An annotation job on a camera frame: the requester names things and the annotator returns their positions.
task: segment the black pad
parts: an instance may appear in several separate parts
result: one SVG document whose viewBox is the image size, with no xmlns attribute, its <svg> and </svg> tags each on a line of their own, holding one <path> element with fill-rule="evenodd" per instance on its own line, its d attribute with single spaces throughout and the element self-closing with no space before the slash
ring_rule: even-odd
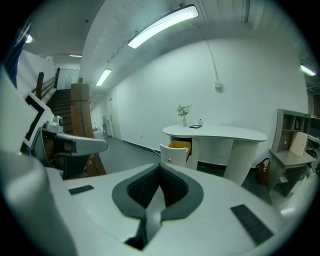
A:
<svg viewBox="0 0 320 256">
<path fill-rule="evenodd" d="M 274 234 L 244 204 L 230 208 L 256 245 L 268 240 Z"/>
</svg>

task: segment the white wall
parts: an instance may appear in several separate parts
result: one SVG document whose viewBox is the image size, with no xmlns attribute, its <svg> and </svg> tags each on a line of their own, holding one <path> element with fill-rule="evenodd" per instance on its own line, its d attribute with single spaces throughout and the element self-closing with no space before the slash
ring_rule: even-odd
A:
<svg viewBox="0 0 320 256">
<path fill-rule="evenodd" d="M 100 100 L 99 103 L 95 105 L 94 109 L 90 111 L 90 114 L 92 128 L 98 128 L 98 130 L 100 128 L 100 130 L 102 131 L 102 117 L 107 116 L 108 114 L 107 101 Z"/>
<path fill-rule="evenodd" d="M 228 25 L 208 26 L 203 32 L 209 38 L 222 92 L 214 89 L 213 65 L 205 41 L 178 47 L 113 89 L 122 139 L 142 145 L 142 133 L 145 142 L 159 150 L 160 143 L 169 143 L 163 128 L 182 123 L 176 113 L 178 104 L 192 104 L 189 124 L 201 118 L 204 125 L 230 125 L 266 134 L 268 140 L 259 144 L 256 164 L 272 147 L 277 109 L 308 113 L 298 55 L 281 34 L 271 31 Z M 191 41 L 199 31 L 186 31 L 181 37 L 186 35 Z M 200 161 L 227 164 L 231 140 L 203 139 L 200 146 Z"/>
<path fill-rule="evenodd" d="M 81 58 L 70 56 L 53 56 L 52 59 L 56 69 L 80 69 Z"/>
<path fill-rule="evenodd" d="M 49 80 L 56 75 L 56 70 L 53 62 L 41 58 L 33 53 L 22 50 L 18 62 L 17 70 L 17 90 L 24 96 L 28 91 L 36 88 L 39 73 L 44 73 L 43 82 Z M 45 98 L 42 99 L 43 102 L 47 102 L 50 99 L 50 95 L 54 93 L 55 89 L 48 92 Z"/>
</svg>

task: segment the gray floor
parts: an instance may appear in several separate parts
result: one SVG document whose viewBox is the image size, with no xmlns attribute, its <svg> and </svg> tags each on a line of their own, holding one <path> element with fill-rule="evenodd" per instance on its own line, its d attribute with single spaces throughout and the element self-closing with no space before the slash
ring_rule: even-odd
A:
<svg viewBox="0 0 320 256">
<path fill-rule="evenodd" d="M 141 148 L 124 143 L 116 138 L 106 139 L 109 147 L 101 152 L 100 158 L 107 174 L 113 174 L 146 164 L 160 163 L 160 156 Z M 198 166 L 198 171 L 222 177 L 224 170 Z M 249 173 L 242 187 L 261 198 L 268 204 L 272 204 L 269 192 L 264 185 L 257 184 L 255 174 Z"/>
</svg>

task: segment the white ceiling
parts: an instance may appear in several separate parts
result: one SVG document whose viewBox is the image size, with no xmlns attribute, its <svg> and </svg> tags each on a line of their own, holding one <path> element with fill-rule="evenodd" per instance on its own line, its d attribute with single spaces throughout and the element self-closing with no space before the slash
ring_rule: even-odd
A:
<svg viewBox="0 0 320 256">
<path fill-rule="evenodd" d="M 82 54 L 104 0 L 48 0 L 31 17 L 32 43 L 24 49 L 41 57 Z"/>
<path fill-rule="evenodd" d="M 162 31 L 143 47 L 128 47 L 128 40 L 138 31 L 181 4 L 195 5 L 199 17 Z M 211 23 L 246 24 L 253 30 L 279 30 L 295 46 L 301 63 L 320 72 L 291 20 L 272 2 L 264 0 L 51 0 L 33 14 L 33 42 L 24 48 L 41 57 L 82 54 L 80 75 L 91 85 L 96 84 L 105 68 L 111 68 L 111 75 L 98 88 L 105 92 L 134 71 L 132 68 L 123 72 L 123 69 L 137 56 L 155 57 L 157 44 L 182 31 Z M 310 91 L 320 91 L 317 75 L 306 76 L 306 81 Z"/>
<path fill-rule="evenodd" d="M 144 27 L 178 9 L 180 4 L 196 6 L 199 17 L 178 23 L 146 41 L 143 47 L 132 49 L 128 40 Z M 263 0 L 106 0 L 99 10 L 88 33 L 83 49 L 80 76 L 84 82 L 95 85 L 105 68 L 112 70 L 110 76 L 97 92 L 105 93 L 124 79 L 130 72 L 125 66 L 139 55 L 151 55 L 164 39 L 211 23 L 247 24 L 253 30 L 265 28 L 285 34 L 296 48 L 301 63 L 319 71 L 318 65 L 296 29 L 294 23 L 277 6 Z M 312 86 L 317 77 L 308 77 Z"/>
</svg>

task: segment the staircase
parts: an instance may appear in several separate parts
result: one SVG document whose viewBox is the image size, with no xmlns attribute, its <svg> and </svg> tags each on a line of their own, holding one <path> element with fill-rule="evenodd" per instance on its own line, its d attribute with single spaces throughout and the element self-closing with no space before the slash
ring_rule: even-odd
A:
<svg viewBox="0 0 320 256">
<path fill-rule="evenodd" d="M 73 135 L 74 130 L 71 120 L 71 90 L 57 90 L 46 104 L 55 116 L 63 118 L 63 131 Z"/>
</svg>

